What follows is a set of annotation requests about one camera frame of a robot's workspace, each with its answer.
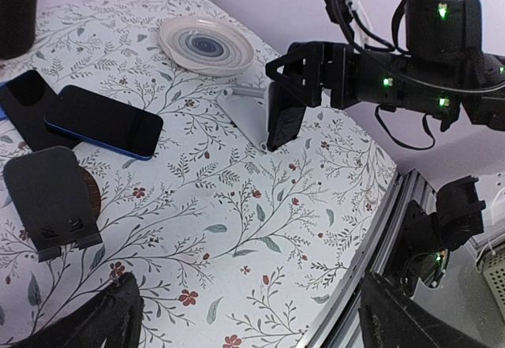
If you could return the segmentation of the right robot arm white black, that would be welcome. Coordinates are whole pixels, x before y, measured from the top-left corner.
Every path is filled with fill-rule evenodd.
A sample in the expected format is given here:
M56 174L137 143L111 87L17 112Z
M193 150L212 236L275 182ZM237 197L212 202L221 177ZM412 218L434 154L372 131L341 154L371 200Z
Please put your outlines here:
M438 119L442 130L465 111L474 125L503 130L504 59L481 48L480 0L401 0L391 40L366 26L359 0L324 1L346 42L293 43L266 64L266 150L297 137L324 90L339 110L361 102L377 111L406 109Z

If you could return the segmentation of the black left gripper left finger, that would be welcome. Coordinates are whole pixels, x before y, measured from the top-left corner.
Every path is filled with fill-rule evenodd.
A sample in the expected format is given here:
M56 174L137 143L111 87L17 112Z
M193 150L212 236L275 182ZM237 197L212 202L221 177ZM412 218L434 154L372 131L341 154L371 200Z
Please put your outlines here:
M127 272L68 316L4 347L138 347L143 298Z

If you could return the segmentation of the blue edged black phone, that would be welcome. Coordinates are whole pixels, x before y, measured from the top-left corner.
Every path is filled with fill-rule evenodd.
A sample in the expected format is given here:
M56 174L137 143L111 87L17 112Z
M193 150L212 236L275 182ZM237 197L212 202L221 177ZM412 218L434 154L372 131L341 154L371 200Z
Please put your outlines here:
M163 119L75 85L65 86L43 116L59 132L139 160L155 154Z

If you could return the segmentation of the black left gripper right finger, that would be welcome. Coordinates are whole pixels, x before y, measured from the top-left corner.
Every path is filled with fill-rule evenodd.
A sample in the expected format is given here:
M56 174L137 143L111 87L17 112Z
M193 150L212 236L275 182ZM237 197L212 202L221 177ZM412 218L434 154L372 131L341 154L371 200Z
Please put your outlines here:
M421 286L407 297L381 275L361 289L361 334L366 347L503 347L504 322L490 290L461 275L437 290Z

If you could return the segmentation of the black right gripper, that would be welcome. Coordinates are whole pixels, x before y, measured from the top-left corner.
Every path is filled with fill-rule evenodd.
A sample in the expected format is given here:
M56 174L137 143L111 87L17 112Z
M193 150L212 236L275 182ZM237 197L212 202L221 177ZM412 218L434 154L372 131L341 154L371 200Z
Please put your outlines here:
M267 149L276 151L297 138L306 107L319 107L330 92L333 108L360 102L389 104L384 84L389 75L374 62L375 54L359 54L344 43L292 43L286 54L265 66L273 81L267 89Z

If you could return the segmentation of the dark grey folding phone stand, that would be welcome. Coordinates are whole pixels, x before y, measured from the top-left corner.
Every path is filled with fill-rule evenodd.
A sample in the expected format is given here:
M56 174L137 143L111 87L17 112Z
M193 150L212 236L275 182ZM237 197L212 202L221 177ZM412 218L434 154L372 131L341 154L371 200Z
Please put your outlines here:
M57 146L11 159L3 177L40 262L103 242L73 151Z

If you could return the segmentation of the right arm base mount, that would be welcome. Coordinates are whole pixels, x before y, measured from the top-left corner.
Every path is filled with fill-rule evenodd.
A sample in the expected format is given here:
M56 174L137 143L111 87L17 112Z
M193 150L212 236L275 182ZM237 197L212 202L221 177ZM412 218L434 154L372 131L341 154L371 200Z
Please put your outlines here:
M436 194L436 210L432 213L415 200L407 204L391 266L391 274L398 277L406 296L413 296L424 260L432 258L439 276L447 251L454 252L484 232L482 211L486 203L478 197L477 183L478 178L471 175L447 183Z

